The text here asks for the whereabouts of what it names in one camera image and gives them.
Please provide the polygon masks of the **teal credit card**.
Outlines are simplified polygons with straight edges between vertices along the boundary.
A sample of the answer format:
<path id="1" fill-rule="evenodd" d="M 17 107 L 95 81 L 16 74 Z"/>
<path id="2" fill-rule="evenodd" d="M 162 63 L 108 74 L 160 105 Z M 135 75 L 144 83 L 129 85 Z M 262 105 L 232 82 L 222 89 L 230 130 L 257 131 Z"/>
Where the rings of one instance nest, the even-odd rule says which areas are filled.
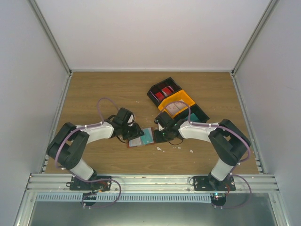
<path id="1" fill-rule="evenodd" d="M 142 145 L 149 145 L 154 143 L 153 133 L 151 128 L 142 129 L 144 135 L 140 137 Z"/>

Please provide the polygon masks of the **brown leather card holder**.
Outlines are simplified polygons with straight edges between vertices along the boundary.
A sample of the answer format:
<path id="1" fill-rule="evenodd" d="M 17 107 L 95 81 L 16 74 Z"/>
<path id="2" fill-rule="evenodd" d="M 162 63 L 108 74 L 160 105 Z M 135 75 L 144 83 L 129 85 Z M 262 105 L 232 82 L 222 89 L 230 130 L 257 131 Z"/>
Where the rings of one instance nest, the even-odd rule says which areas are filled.
<path id="1" fill-rule="evenodd" d="M 128 148 L 153 145 L 155 144 L 154 131 L 152 127 L 142 129 L 144 135 L 130 140 L 127 144 Z"/>

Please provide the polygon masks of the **black bin with red cards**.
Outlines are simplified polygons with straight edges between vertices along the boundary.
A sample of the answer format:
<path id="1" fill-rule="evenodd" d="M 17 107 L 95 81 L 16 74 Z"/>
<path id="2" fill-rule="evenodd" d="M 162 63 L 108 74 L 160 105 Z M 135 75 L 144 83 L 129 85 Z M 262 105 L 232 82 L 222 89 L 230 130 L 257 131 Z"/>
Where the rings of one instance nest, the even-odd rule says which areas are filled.
<path id="1" fill-rule="evenodd" d="M 164 99 L 182 90 L 182 88 L 169 77 L 155 85 L 153 85 L 147 92 L 147 96 L 155 104 L 159 106 Z"/>

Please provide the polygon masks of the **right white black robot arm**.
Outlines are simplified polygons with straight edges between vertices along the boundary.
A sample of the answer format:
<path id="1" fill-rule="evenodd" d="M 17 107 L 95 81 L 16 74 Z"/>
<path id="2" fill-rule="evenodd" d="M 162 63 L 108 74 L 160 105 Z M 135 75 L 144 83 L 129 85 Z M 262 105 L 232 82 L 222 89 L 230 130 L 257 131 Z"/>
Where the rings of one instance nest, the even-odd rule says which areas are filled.
<path id="1" fill-rule="evenodd" d="M 188 119 L 176 121 L 168 113 L 160 113 L 155 123 L 158 129 L 154 131 L 156 143 L 170 142 L 175 138 L 180 140 L 195 139 L 212 144 L 219 159 L 208 175 L 208 185 L 212 190 L 218 191 L 225 185 L 225 178 L 241 162 L 245 153 L 251 154 L 250 141 L 230 121 L 222 120 L 220 123 L 192 122 Z"/>

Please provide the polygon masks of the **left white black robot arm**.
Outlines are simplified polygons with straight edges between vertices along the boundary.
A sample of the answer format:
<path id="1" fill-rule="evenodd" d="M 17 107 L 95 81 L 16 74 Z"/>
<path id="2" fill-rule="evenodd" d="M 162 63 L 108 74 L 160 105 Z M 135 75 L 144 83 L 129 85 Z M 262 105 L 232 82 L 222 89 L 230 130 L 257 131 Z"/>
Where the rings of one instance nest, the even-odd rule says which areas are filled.
<path id="1" fill-rule="evenodd" d="M 65 123 L 48 145 L 47 155 L 55 160 L 56 167 L 65 168 L 81 179 L 80 184 L 86 190 L 92 190 L 96 187 L 97 179 L 95 170 L 82 159 L 86 145 L 114 137 L 131 141 L 143 135 L 134 114 L 120 108 L 116 115 L 102 119 L 99 123 L 82 126 Z"/>

